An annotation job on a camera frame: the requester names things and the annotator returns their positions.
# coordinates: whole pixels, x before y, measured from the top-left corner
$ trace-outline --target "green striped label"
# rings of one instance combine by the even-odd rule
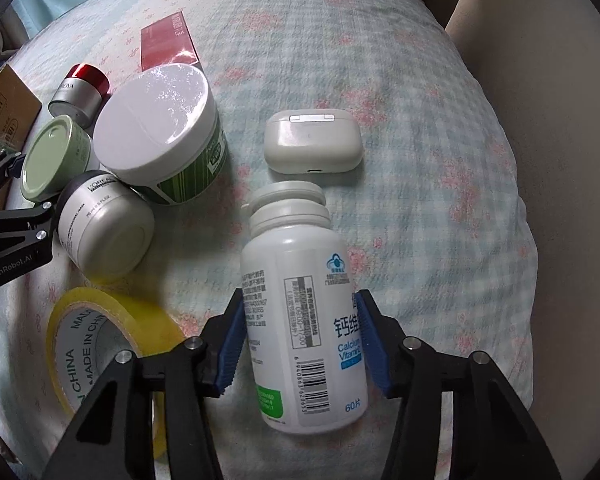
[[[134,189],[150,202],[181,204],[202,193],[213,182],[222,169],[226,153],[226,137],[220,117],[216,116],[214,134],[196,160],[157,186],[134,186]]]

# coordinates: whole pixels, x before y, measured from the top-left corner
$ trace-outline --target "green container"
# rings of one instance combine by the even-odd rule
[[[95,152],[147,200],[180,204],[202,193],[226,160],[226,138],[205,75],[168,64],[122,85],[103,108]]]
[[[27,152],[20,190],[32,202],[60,193],[69,181],[99,167],[91,139],[71,117],[60,115],[42,127]]]

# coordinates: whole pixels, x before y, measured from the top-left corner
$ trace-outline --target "clear packing tape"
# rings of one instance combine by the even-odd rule
[[[54,391],[73,415],[111,359],[171,350],[184,336],[155,304],[96,288],[74,288],[54,306],[46,331],[46,364]],[[154,397],[154,457],[166,450],[164,397]]]

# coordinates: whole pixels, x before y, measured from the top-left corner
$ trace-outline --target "white pill bottle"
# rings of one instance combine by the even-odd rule
[[[337,430],[367,406],[362,338],[344,239],[310,182],[251,197],[240,271],[262,418],[285,433]]]

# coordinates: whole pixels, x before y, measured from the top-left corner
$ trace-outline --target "jar with red lid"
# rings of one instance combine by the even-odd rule
[[[87,128],[107,91],[109,80],[100,70],[85,63],[74,65],[51,98],[49,112],[53,117],[68,115],[78,126]]]

